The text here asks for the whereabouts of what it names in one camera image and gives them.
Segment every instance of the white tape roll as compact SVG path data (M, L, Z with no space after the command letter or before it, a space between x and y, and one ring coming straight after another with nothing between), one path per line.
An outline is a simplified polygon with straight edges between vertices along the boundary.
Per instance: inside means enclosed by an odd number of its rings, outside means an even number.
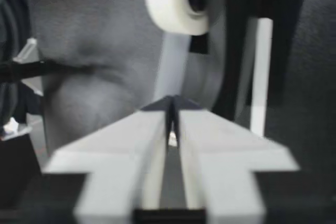
M202 35L208 31L206 12L195 12L188 0L146 0L154 23L170 33Z

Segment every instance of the black panel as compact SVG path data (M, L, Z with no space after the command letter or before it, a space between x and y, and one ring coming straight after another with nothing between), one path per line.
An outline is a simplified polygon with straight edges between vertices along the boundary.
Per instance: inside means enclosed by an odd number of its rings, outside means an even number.
M307 172L256 173L267 209L264 224L336 221L335 178Z
M76 224L73 210L84 174L48 174L33 179L19 205L22 223Z
M40 167L29 135L0 141L0 209L12 209Z
M275 0L265 135L304 168L336 167L331 0Z
M133 224L206 224L206 212L186 209L135 210Z
M225 59L223 85L213 112L233 120L236 113L246 34L256 33L256 27L249 28L247 24L249 19L258 17L260 0L217 0L217 3L214 0L210 1L209 52L211 55L220 54ZM217 16L218 12L224 13L225 16ZM225 30L221 33L217 27L219 18L225 19ZM218 51L221 48L220 44L225 45L225 50Z

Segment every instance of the gripper jaw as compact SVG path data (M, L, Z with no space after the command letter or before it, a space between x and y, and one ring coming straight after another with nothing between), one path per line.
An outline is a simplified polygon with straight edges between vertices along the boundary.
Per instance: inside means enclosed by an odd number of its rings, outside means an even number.
M179 143L186 209L160 209L172 129ZM64 179L86 174L70 210L69 219L77 223L271 224L294 223L293 216L295 223L306 223L308 217L322 223L320 213L331 212L329 191L300 171L285 146L178 96L58 149L44 174ZM308 186L300 186L303 180ZM317 204L307 204L310 194Z

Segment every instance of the tape roll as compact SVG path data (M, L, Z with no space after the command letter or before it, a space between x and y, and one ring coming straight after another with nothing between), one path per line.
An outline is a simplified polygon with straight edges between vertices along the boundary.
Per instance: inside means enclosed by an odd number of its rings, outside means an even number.
M206 12L195 12L188 0L145 0L154 23L170 33L202 35L208 31Z

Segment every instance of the white plastic bar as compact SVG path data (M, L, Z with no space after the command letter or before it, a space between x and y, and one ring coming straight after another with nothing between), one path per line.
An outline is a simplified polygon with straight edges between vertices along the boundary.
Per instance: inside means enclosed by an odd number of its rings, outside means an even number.
M190 42L189 35L164 34L153 101L181 94Z
M272 27L273 21L271 19L259 19L250 125L250 130L259 136L263 136L265 131Z

